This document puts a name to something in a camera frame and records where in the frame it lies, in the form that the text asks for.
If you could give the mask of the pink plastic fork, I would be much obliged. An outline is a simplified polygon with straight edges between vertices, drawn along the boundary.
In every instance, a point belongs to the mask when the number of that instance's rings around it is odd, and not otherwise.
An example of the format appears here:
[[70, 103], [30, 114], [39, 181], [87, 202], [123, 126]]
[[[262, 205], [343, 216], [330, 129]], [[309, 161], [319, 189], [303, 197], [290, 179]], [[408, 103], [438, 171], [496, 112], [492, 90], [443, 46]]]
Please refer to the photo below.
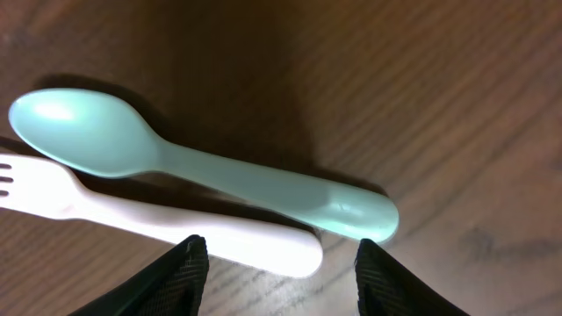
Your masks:
[[197, 234], [210, 255], [287, 277], [309, 277], [323, 261], [321, 242], [306, 230], [97, 193], [48, 159], [2, 154], [1, 192], [3, 208], [43, 218], [83, 219], [171, 244]]

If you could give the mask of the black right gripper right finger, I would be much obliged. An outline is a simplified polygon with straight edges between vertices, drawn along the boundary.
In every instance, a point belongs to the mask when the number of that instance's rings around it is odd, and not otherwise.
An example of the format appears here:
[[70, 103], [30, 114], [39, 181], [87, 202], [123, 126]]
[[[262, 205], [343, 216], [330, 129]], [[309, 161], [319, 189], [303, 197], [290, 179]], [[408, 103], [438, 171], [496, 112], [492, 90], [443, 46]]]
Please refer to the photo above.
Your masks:
[[360, 316], [468, 316], [369, 239], [355, 260]]

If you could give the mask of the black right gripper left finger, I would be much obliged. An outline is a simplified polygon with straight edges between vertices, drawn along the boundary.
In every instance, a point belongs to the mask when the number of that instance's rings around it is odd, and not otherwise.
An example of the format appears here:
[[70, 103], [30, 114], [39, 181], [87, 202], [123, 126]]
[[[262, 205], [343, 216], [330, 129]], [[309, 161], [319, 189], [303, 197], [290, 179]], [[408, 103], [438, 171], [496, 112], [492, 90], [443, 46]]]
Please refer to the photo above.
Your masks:
[[70, 316], [195, 316], [208, 271], [205, 239], [192, 235]]

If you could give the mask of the mint green plastic spoon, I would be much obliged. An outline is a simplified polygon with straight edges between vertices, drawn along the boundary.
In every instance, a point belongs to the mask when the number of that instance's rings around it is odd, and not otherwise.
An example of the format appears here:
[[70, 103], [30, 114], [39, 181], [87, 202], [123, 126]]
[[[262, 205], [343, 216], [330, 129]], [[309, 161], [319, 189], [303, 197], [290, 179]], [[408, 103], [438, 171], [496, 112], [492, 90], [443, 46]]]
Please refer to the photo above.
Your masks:
[[158, 135], [124, 100], [94, 90], [44, 89], [9, 109], [16, 135], [84, 173], [122, 178], [162, 172], [356, 240], [390, 240], [400, 216], [382, 194], [182, 147]]

